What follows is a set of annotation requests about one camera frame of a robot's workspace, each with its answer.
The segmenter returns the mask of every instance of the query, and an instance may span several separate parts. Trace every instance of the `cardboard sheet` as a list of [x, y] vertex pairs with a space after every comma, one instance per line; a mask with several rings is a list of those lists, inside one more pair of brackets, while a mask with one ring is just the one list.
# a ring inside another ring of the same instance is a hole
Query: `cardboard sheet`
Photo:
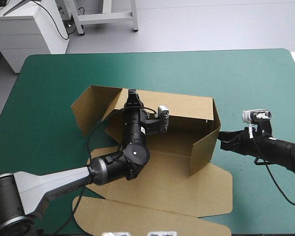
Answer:
[[[108, 154], [117, 147], [96, 149], [92, 157]], [[195, 217], [225, 214], [233, 208], [232, 175], [207, 164], [189, 176], [189, 158], [151, 151], [140, 177], [125, 178], [88, 188], [108, 200]]]
[[[178, 231], [179, 236], [230, 236], [225, 226], [197, 217], [226, 214], [233, 208], [232, 176], [210, 164], [220, 120], [213, 98], [137, 91], [144, 106], [170, 110], [166, 134], [147, 135], [150, 160], [138, 178], [125, 178], [88, 188], [106, 199], [83, 198], [75, 215], [88, 233]], [[72, 105], [78, 126], [87, 134], [94, 124], [121, 109], [125, 88], [91, 86]], [[122, 141], [123, 114], [109, 119], [106, 132]], [[92, 156], [115, 152], [117, 147], [94, 150]]]
[[82, 198], [74, 217], [84, 231], [95, 236], [105, 232], [147, 236], [151, 231], [176, 231], [179, 236], [231, 236], [226, 226], [192, 216], [89, 197]]

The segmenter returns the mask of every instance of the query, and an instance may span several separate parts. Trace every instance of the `black cable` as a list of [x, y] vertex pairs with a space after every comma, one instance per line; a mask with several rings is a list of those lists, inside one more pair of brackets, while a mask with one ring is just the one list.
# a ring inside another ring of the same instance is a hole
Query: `black cable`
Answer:
[[84, 15], [84, 13], [85, 13], [85, 9], [84, 9], [84, 7], [80, 7], [80, 8], [79, 8], [79, 10], [81, 10], [81, 9], [83, 9], [83, 13], [82, 13], [82, 15]]
[[95, 132], [95, 130], [102, 124], [104, 123], [106, 120], [108, 120], [110, 117], [112, 117], [113, 115], [117, 114], [118, 112], [121, 112], [121, 111], [124, 111], [126, 109], [130, 109], [130, 108], [142, 108], [142, 109], [147, 109], [147, 110], [150, 110], [150, 111], [153, 111], [154, 114], [156, 114], [156, 111], [151, 109], [151, 108], [148, 108], [148, 107], [140, 107], [140, 106], [134, 106], [134, 107], [124, 107], [124, 108], [121, 108], [120, 110], [116, 110], [112, 113], [110, 113], [108, 116], [106, 116], [102, 121], [99, 122], [99, 124], [95, 124], [95, 126], [91, 129], [91, 131], [89, 132], [89, 135], [88, 135], [88, 140], [87, 140], [87, 150], [88, 150], [88, 158], [89, 158], [89, 164], [91, 165], [91, 162], [92, 162], [92, 155], [91, 155], [91, 151], [90, 151], [90, 148], [89, 148], [89, 141], [90, 141], [90, 138], [92, 136], [92, 134]]
[[[257, 143], [256, 143], [256, 141], [255, 141], [255, 138], [253, 137], [252, 140], [254, 141], [254, 144], [255, 144], [255, 146], [256, 146], [258, 152], [259, 152], [260, 158], [263, 159], [263, 160], [265, 160], [265, 157], [264, 157], [263, 153], [261, 152], [259, 146], [257, 145]], [[271, 179], [273, 180], [275, 186], [276, 186], [277, 189], [280, 191], [280, 193], [283, 195], [283, 197], [285, 198], [285, 200], [288, 201], [288, 202], [289, 202], [290, 204], [292, 204], [293, 206], [295, 206], [295, 203], [293, 203], [293, 202], [292, 202], [292, 201], [286, 196], [286, 194], [283, 192], [283, 190], [280, 188], [280, 186], [279, 186], [278, 183], [276, 182], [276, 180], [275, 180], [275, 178], [274, 178], [272, 172], [270, 171], [270, 168], [269, 168], [268, 164], [266, 163], [266, 161], [265, 161], [265, 167], [266, 167], [267, 171], [269, 172], [269, 175], [271, 176]]]
[[83, 188], [82, 188], [82, 191], [81, 191], [81, 193], [80, 193], [80, 195], [79, 195], [79, 198], [78, 198], [78, 201], [77, 201], [77, 203], [75, 204], [75, 206], [74, 206], [74, 209], [73, 209], [73, 211], [72, 211], [72, 213], [71, 213], [71, 215], [69, 216], [69, 218], [60, 226], [60, 228], [58, 228], [51, 236], [55, 236], [56, 234], [58, 234], [71, 220], [72, 220], [72, 218], [73, 218], [73, 216], [74, 216], [74, 214], [75, 214], [75, 212], [76, 212], [76, 210], [78, 209], [78, 206], [79, 206], [79, 204], [80, 204], [80, 201], [81, 201], [81, 199], [82, 199], [82, 196], [83, 196], [83, 193], [84, 193], [84, 190], [85, 190], [85, 188], [86, 188], [86, 186], [87, 186], [87, 184], [88, 184], [88, 182], [89, 182], [89, 179], [90, 179], [90, 176], [91, 175], [89, 175], [88, 176], [88, 179], [85, 181], [85, 184], [84, 184], [84, 186], [83, 186]]
[[[91, 136], [92, 136], [92, 134], [94, 133], [94, 131], [102, 124], [102, 123], [104, 123], [107, 119], [109, 119], [110, 117], [112, 117], [113, 115], [115, 115], [115, 114], [117, 114], [118, 112], [121, 112], [121, 111], [124, 111], [124, 110], [126, 110], [126, 109], [130, 109], [130, 108], [142, 108], [142, 109], [147, 109], [147, 110], [150, 110], [150, 111], [153, 111], [154, 112], [154, 114], [156, 114], [156, 111], [155, 110], [153, 110], [153, 109], [151, 109], [151, 108], [148, 108], [148, 107], [140, 107], [140, 106], [134, 106], [134, 107], [124, 107], [124, 108], [122, 108], [122, 109], [120, 109], [120, 110], [116, 110], [116, 111], [114, 111], [114, 112], [112, 112], [112, 113], [110, 113], [108, 116], [106, 116], [102, 121], [100, 121], [100, 123], [98, 124], [98, 125], [95, 125], [94, 126], [94, 128], [90, 131], [90, 133], [89, 133], [89, 135], [88, 135], [88, 141], [87, 141], [87, 148], [88, 148], [88, 156], [89, 156], [89, 161], [90, 161], [90, 165], [91, 165], [91, 154], [90, 154], [90, 150], [89, 150], [89, 140], [90, 140], [90, 138], [91, 138]], [[74, 209], [73, 209], [73, 211], [72, 211], [72, 213], [71, 213], [71, 215], [69, 216], [69, 218], [51, 235], [51, 236], [55, 236], [55, 235], [57, 235], [71, 220], [72, 220], [72, 218], [73, 218], [73, 216], [74, 216], [74, 214], [75, 214], [75, 212], [76, 212], [76, 210], [78, 209], [78, 206], [79, 206], [79, 204], [80, 204], [80, 201], [81, 201], [81, 199], [82, 199], [82, 196], [83, 196], [83, 193], [84, 193], [84, 191], [85, 191], [85, 188], [86, 188], [86, 185], [88, 184], [88, 182], [89, 182], [89, 179], [90, 179], [90, 176], [91, 175], [89, 175], [88, 176], [88, 179], [85, 181], [85, 183], [84, 183], [84, 186], [83, 186], [83, 188], [82, 188], [82, 191], [81, 191], [81, 193], [80, 193], [80, 195], [79, 195], [79, 198], [78, 198], [78, 201], [77, 201], [77, 203], [75, 204], [75, 206], [74, 206]]]
[[[83, 13], [82, 13], [82, 15], [84, 15], [84, 13], [85, 13], [85, 9], [84, 9], [84, 7], [80, 7], [80, 8], [79, 8], [79, 10], [81, 10], [81, 9], [83, 9]], [[75, 31], [77, 31], [77, 27], [75, 27], [75, 29], [74, 29], [71, 33], [68, 33], [68, 31], [67, 31], [67, 34], [68, 34], [68, 35], [71, 35], [71, 34], [73, 34]]]
[[50, 16], [50, 18], [53, 20], [53, 22], [54, 22], [54, 24], [55, 24], [55, 26], [56, 26], [56, 29], [57, 29], [59, 35], [61, 36], [61, 38], [63, 38], [64, 40], [68, 40], [68, 39], [69, 39], [69, 35], [68, 35], [67, 38], [65, 38], [65, 37], [62, 36], [62, 34], [60, 33], [60, 31], [59, 31], [59, 29], [58, 29], [58, 26], [57, 26], [57, 24], [56, 24], [54, 18], [53, 18], [52, 15], [49, 13], [49, 11], [48, 11], [46, 8], [44, 8], [41, 4], [35, 2], [34, 0], [31, 0], [31, 1], [34, 2], [34, 3], [36, 3], [38, 6], [42, 7], [42, 8], [48, 13], [48, 15]]

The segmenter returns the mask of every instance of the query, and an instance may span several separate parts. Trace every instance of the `black motor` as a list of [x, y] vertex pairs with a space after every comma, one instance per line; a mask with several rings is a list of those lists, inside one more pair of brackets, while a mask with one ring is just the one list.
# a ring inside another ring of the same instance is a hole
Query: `black motor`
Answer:
[[24, 214], [13, 174], [0, 175], [0, 236], [23, 236], [33, 225]]

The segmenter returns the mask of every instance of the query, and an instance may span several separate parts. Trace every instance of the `white drawer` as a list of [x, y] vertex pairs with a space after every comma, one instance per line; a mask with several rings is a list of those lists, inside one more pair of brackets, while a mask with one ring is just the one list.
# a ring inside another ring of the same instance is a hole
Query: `white drawer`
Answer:
[[30, 55], [50, 54], [48, 48], [0, 50], [15, 73], [20, 73], [25, 59]]
[[48, 48], [41, 34], [0, 35], [0, 49]]
[[0, 20], [0, 35], [41, 34], [34, 20]]

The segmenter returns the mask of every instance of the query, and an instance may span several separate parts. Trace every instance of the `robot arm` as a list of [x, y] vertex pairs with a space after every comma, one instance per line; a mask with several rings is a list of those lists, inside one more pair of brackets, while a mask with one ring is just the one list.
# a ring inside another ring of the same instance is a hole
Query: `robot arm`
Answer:
[[135, 89], [123, 108], [122, 149], [93, 158], [89, 166], [36, 176], [26, 172], [0, 175], [0, 236], [24, 236], [42, 218], [48, 203], [70, 191], [126, 177], [132, 180], [149, 160], [146, 134], [166, 133], [169, 110], [160, 106], [155, 119], [145, 111]]
[[249, 127], [235, 132], [220, 132], [221, 149], [254, 156], [256, 165], [277, 164], [295, 173], [295, 144], [273, 138], [270, 119], [268, 110], [244, 111], [243, 121]]

